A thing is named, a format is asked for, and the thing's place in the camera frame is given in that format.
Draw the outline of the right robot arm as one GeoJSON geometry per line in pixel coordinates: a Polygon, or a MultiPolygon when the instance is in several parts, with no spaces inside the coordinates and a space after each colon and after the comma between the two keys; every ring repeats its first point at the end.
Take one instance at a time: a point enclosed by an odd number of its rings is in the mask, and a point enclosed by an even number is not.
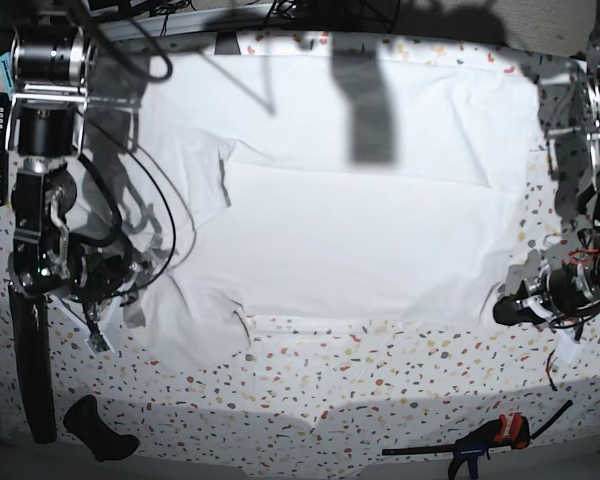
{"type": "Polygon", "coordinates": [[[20,1],[10,20],[15,92],[5,134],[7,149],[22,160],[12,191],[16,226],[9,257],[10,305],[23,326],[40,327],[49,301],[82,306],[84,326],[97,334],[135,283],[134,263],[122,216],[100,171],[83,152],[78,116],[90,110],[136,115],[139,87],[149,75],[104,34],[82,1],[64,1],[59,24],[40,24],[38,3],[20,1]],[[77,160],[91,176],[111,213],[108,232],[93,237],[73,231],[66,215],[77,199],[68,170],[77,160]]]}

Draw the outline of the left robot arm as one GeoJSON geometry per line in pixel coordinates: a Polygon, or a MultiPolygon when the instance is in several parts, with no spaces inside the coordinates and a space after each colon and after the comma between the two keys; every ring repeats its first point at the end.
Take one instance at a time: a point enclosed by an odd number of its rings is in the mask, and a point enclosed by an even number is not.
{"type": "Polygon", "coordinates": [[[512,295],[493,307],[494,321],[503,326],[546,324],[552,329],[576,329],[600,314],[600,1],[586,50],[586,63],[575,80],[580,122],[552,129],[550,139],[574,133],[585,142],[591,181],[578,196],[578,212],[594,204],[592,225],[578,232],[581,248],[569,261],[553,268],[543,263],[536,277],[524,280],[512,295]]]}

